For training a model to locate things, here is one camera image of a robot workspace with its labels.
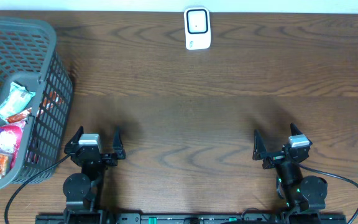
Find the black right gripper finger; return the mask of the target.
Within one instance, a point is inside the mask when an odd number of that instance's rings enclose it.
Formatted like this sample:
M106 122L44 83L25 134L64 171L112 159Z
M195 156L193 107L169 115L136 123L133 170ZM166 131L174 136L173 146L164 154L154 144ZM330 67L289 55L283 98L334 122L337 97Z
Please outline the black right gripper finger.
M266 158L267 150L264 144L264 140L260 132L255 129L254 130L254 150L252 159L255 161L262 160Z
M290 130L291 136L303 134L294 123L290 124Z

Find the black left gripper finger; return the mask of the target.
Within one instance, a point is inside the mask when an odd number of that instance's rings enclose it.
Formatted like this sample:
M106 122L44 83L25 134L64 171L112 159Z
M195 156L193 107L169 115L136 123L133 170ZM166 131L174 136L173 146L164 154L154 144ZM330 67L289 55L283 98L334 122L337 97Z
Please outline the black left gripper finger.
M114 130L114 137L112 142L112 148L117 157L117 160L124 160L126 158L126 152L121 141L120 129L116 127Z
M83 135L84 129L80 126L75 135L65 145L65 152L76 152L80 148L79 140Z

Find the orange-red snack bar wrapper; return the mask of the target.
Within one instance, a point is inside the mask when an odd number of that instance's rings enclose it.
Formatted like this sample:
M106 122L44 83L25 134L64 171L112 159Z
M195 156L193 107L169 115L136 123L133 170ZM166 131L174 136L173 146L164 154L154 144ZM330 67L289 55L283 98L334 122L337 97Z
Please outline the orange-red snack bar wrapper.
M6 121L8 123L15 123L18 121L22 121L23 119L26 119L31 114L31 112L32 112L32 108L25 109L20 113L9 116L8 118L6 118Z

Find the mint green wipes pack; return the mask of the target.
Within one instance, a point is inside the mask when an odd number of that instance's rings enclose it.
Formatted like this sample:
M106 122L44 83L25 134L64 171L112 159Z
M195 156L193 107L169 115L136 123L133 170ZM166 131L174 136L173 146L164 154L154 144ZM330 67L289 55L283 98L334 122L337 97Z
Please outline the mint green wipes pack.
M35 92L11 82L8 97L0 105L0 118L7 121L8 117L20 113L34 96Z

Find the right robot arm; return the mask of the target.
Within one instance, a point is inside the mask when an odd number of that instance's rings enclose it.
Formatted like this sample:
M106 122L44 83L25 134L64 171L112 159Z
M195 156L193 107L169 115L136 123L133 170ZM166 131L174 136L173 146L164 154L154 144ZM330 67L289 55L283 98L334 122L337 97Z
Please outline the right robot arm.
M268 152L262 135L255 130L252 159L277 172L277 191L288 207L280 214L282 223L322 223L319 212L326 207L328 183L315 175L303 176L300 163L309 157L313 143L295 124L290 130L288 142L275 152Z

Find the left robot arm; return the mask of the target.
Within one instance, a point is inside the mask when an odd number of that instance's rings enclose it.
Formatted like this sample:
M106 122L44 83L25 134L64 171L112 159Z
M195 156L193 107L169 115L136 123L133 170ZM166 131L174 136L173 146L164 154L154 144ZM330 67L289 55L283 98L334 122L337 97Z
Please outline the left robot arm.
M81 171L67 177L63 184L64 223L116 223L115 215L99 204L105 172L126 158L119 128L114 131L112 149L111 153L102 153L100 135L86 134L82 126L65 145L64 153Z

